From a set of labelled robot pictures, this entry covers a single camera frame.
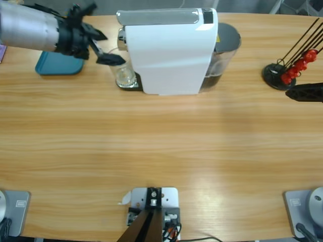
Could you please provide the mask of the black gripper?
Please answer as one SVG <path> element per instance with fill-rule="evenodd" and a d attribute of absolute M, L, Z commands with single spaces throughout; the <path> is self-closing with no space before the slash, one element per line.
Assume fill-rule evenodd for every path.
<path fill-rule="evenodd" d="M 83 23 L 83 17 L 87 13 L 84 10 L 69 10 L 66 17 L 56 16 L 58 23 L 57 32 L 59 38 L 56 42 L 56 52 L 78 59 L 88 60 L 89 45 L 97 56 L 97 64 L 101 65 L 123 65 L 126 61 L 117 54 L 106 53 L 99 47 L 96 40 L 107 40 L 107 37 L 92 25 Z"/>

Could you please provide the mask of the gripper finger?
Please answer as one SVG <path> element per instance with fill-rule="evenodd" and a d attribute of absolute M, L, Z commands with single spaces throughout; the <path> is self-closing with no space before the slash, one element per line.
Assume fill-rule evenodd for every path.
<path fill-rule="evenodd" d="M 295 85 L 285 94 L 299 102 L 322 102 L 322 83 Z"/>

